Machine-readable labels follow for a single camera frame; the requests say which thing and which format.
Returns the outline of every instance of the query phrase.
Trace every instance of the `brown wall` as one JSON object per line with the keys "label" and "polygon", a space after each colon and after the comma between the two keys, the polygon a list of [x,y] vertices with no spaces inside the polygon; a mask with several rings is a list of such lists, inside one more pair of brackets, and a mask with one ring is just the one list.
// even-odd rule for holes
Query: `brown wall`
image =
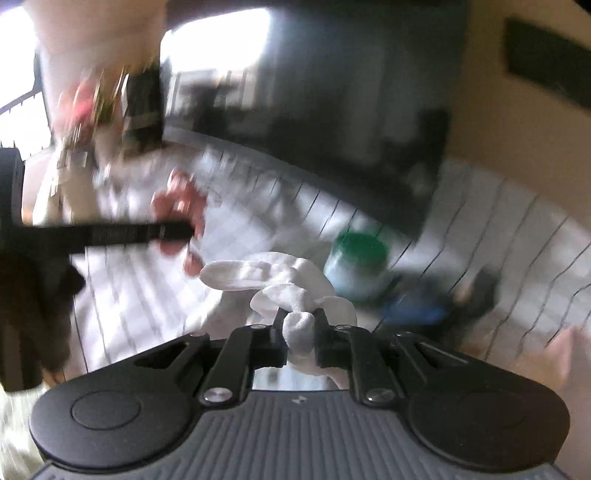
{"label": "brown wall", "polygon": [[591,111],[510,76],[502,61],[511,15],[591,48],[591,15],[572,0],[472,0],[449,154],[514,178],[591,228]]}

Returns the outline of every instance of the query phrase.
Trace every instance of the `green lid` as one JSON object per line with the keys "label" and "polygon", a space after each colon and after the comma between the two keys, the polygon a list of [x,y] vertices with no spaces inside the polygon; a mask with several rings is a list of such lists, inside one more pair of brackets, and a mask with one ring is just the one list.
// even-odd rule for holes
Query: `green lid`
{"label": "green lid", "polygon": [[351,230],[338,234],[333,241],[332,250],[360,267],[381,267],[388,259],[388,247],[375,235]]}

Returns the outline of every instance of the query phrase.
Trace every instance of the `human hand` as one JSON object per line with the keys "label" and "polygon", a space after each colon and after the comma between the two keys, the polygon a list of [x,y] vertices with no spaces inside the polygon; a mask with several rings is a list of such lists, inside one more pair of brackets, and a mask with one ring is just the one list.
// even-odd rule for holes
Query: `human hand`
{"label": "human hand", "polygon": [[[157,221],[188,220],[193,225],[195,238],[200,238],[205,230],[203,212],[207,205],[207,195],[200,192],[185,172],[174,170],[170,174],[166,190],[156,192],[152,198],[152,209]],[[183,242],[162,242],[160,251],[164,255],[177,255],[186,244]],[[199,275],[203,268],[201,258],[187,251],[183,270],[190,277]]]}
{"label": "human hand", "polygon": [[[10,325],[27,337],[41,366],[58,372],[70,356],[70,312],[74,296],[85,286],[84,278],[67,257],[33,261],[3,251],[0,265],[0,326]],[[0,346],[3,355],[10,355],[8,347]],[[19,374],[2,371],[4,376]],[[4,386],[17,390],[13,385]]]}

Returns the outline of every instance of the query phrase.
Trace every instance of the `dark rectangular object on wall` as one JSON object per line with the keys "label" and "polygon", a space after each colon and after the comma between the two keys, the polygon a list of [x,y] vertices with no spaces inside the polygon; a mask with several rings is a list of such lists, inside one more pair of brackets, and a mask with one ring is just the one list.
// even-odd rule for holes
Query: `dark rectangular object on wall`
{"label": "dark rectangular object on wall", "polygon": [[559,33],[509,18],[505,26],[509,72],[591,108],[591,51]]}

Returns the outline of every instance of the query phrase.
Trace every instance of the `jar with green lid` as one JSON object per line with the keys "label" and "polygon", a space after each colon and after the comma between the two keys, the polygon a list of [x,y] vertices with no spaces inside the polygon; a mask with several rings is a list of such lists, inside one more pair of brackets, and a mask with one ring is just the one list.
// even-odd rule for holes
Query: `jar with green lid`
{"label": "jar with green lid", "polygon": [[345,230],[332,243],[324,274],[339,297],[372,300],[388,284],[388,247],[375,235]]}

